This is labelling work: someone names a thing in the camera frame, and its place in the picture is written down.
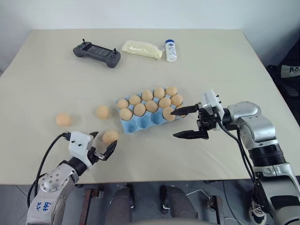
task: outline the black game controller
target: black game controller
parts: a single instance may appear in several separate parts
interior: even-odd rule
[[[116,67],[121,58],[120,52],[118,52],[116,49],[110,50],[93,45],[91,42],[86,42],[84,39],[82,40],[83,42],[73,49],[75,56],[87,56],[105,62],[109,68]]]

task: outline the egg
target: egg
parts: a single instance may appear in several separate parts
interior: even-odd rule
[[[126,121],[130,120],[132,117],[132,112],[127,108],[120,109],[119,114],[121,119]]]
[[[150,101],[153,99],[153,94],[150,90],[144,90],[142,92],[142,100],[144,101]]]
[[[100,105],[96,110],[96,114],[99,119],[107,119],[109,110],[106,105]]]
[[[183,102],[183,97],[181,95],[174,95],[171,98],[172,105],[179,106],[182,104],[182,102]]]
[[[155,113],[158,109],[158,105],[154,101],[148,101],[146,102],[146,110]]]
[[[114,141],[116,141],[118,139],[119,139],[119,134],[115,130],[108,130],[102,136],[102,141],[105,144],[111,144],[111,143],[113,143]]]
[[[127,108],[129,106],[129,103],[127,100],[125,99],[120,99],[118,102],[117,102],[117,107],[119,109],[123,109],[123,108]]]
[[[133,112],[137,116],[143,116],[146,112],[146,107],[142,103],[139,103],[135,106]]]
[[[162,98],[162,99],[159,101],[159,103],[158,103],[158,106],[161,107],[161,108],[166,108],[166,107],[168,107],[168,106],[170,106],[170,105],[171,105],[171,100],[170,100],[170,98],[168,98],[168,97]]]
[[[154,97],[158,99],[162,99],[165,96],[165,90],[161,87],[155,88]]]
[[[168,87],[166,90],[165,90],[165,94],[166,95],[169,95],[169,96],[174,96],[177,94],[177,88],[172,86],[172,87]]]
[[[68,127],[71,125],[72,119],[67,113],[59,113],[55,118],[55,123],[59,127]]]
[[[132,105],[137,105],[141,102],[141,98],[138,97],[137,95],[133,95],[129,98],[129,103]]]
[[[166,108],[163,109],[163,117],[168,120],[168,121],[172,121],[175,119],[175,115],[171,115],[171,112],[173,112],[174,110],[168,106]]]
[[[185,107],[185,105],[180,105],[180,106],[178,106],[176,109],[180,109],[180,108],[182,108],[182,107]]]

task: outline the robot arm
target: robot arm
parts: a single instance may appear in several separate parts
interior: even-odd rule
[[[79,177],[99,159],[106,161],[116,147],[117,141],[110,144],[104,154],[97,153],[92,146],[97,134],[71,133],[68,149],[73,157],[42,177],[40,191],[28,209],[27,225],[61,224],[67,198]]]
[[[262,209],[273,216],[277,225],[300,225],[300,186],[291,165],[285,161],[273,124],[254,103],[240,102],[225,109],[220,103],[211,90],[202,95],[200,103],[174,110],[173,115],[199,112],[199,131],[182,131],[174,136],[208,139],[208,130],[221,127],[229,133],[228,130],[236,129],[239,139],[229,135],[238,142],[243,157],[247,158],[241,140],[249,152],[253,163],[251,171],[255,176],[255,192]]]

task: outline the blue egg carton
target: blue egg carton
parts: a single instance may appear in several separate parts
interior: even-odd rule
[[[159,102],[159,99],[157,97],[153,98],[153,101],[158,105],[158,102]],[[158,125],[161,125],[163,123],[166,123],[166,122],[171,122],[171,121],[168,121],[166,120],[164,117],[163,117],[163,109],[158,107],[157,111],[156,112],[149,112],[149,111],[146,111],[145,114],[143,116],[136,116],[134,115],[134,105],[129,105],[127,107],[127,109],[129,109],[133,116],[130,120],[126,121],[126,120],[121,120],[121,124],[124,128],[124,132],[125,134],[132,134],[134,133],[135,131],[138,131],[138,130],[145,130],[145,129],[148,129],[152,126],[158,126]],[[181,116],[176,116],[175,117],[175,120],[177,119],[182,119]]]

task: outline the wire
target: wire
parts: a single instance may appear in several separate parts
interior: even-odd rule
[[[252,166],[251,166],[251,163],[250,163],[250,161],[249,161],[249,158],[248,158],[248,156],[247,156],[247,154],[246,154],[246,152],[245,152],[245,150],[244,150],[244,147],[243,147],[243,145],[242,145],[242,141],[241,141],[241,139],[240,139],[240,129],[237,128],[236,134],[237,134],[237,136],[238,136],[239,142],[241,143],[240,146],[241,146],[241,148],[242,148],[244,157],[245,157],[245,159],[246,159],[246,161],[247,161],[249,167],[251,168],[251,173],[252,173],[252,176],[253,176],[253,178],[254,178],[254,183],[255,183],[256,180],[255,180],[255,174],[254,174],[253,168],[252,168]]]
[[[236,136],[234,136],[233,134],[231,134],[231,133],[224,127],[224,125],[222,124],[222,122],[221,122],[220,120],[219,120],[217,123],[218,123],[218,125],[221,127],[221,129],[222,129],[226,134],[228,134],[230,137],[232,137],[232,138],[237,142],[237,144],[238,144],[238,146],[239,146],[239,149],[240,149],[240,154],[242,155],[242,159],[243,159],[244,165],[245,165],[245,167],[246,167],[246,169],[247,169],[247,172],[248,172],[248,174],[249,174],[251,180],[252,180],[253,182],[255,182],[255,179],[254,179],[254,176],[253,176],[254,172],[253,172],[253,169],[252,169],[252,167],[251,167],[251,164],[247,164],[247,162],[246,162],[246,159],[245,159],[245,156],[244,156],[244,152],[245,152],[245,151],[243,151],[243,145],[242,145],[242,143],[238,140],[238,138],[237,138]]]
[[[238,220],[236,220],[236,219],[234,219],[234,218],[231,218],[231,217],[225,217],[225,218],[224,218],[224,220],[227,220],[227,219],[231,219],[231,220],[234,220],[234,221],[236,221],[236,222],[238,222],[238,223],[240,223],[240,224],[242,224],[242,225],[245,225],[245,224],[242,223],[241,221],[238,221]]]
[[[236,219],[236,221],[239,223],[239,225],[241,225],[241,223],[238,221],[238,219],[236,218],[235,214],[233,213],[233,210],[231,209],[231,207],[229,205],[229,202],[228,202],[228,199],[227,199],[227,195],[226,195],[226,191],[225,191],[225,183],[224,183],[224,181],[223,181],[223,191],[224,191],[225,199],[226,199],[226,202],[227,202],[227,205],[228,205],[228,208],[229,208],[231,214]]]
[[[54,141],[50,144],[49,148],[47,149],[46,153],[44,154],[44,157],[43,157],[43,159],[42,159],[42,162],[41,162],[41,164],[39,165],[39,169],[38,169],[38,172],[37,172],[37,177],[36,177],[36,180],[35,180],[34,196],[37,196],[37,194],[38,194],[38,179],[39,179],[39,177],[40,177],[40,174],[41,174],[41,171],[42,171],[44,162],[45,162],[45,160],[46,160],[46,158],[47,158],[47,156],[48,156],[48,154],[49,154],[51,148],[52,148],[53,145],[58,141],[58,139],[60,139],[61,137],[65,136],[65,135],[66,135],[66,133],[62,133],[62,134],[58,135],[58,136],[54,139]]]
[[[42,175],[40,175],[40,176],[39,176],[39,179],[40,179],[41,177],[43,177],[43,176],[45,176],[45,173],[43,173]],[[32,183],[31,187],[29,188],[28,194],[27,194],[27,207],[28,207],[28,209],[29,209],[29,207],[30,207],[30,196],[31,196],[31,192],[32,192],[32,190],[33,190],[33,187],[34,187],[35,183],[36,183],[36,181],[34,181],[34,182]]]
[[[208,194],[206,194],[205,191],[203,191],[202,189],[198,189],[196,191],[192,191],[191,193],[188,193],[187,196],[192,195],[193,193],[196,193],[198,191],[201,191],[208,199],[210,199],[210,197],[208,196]]]

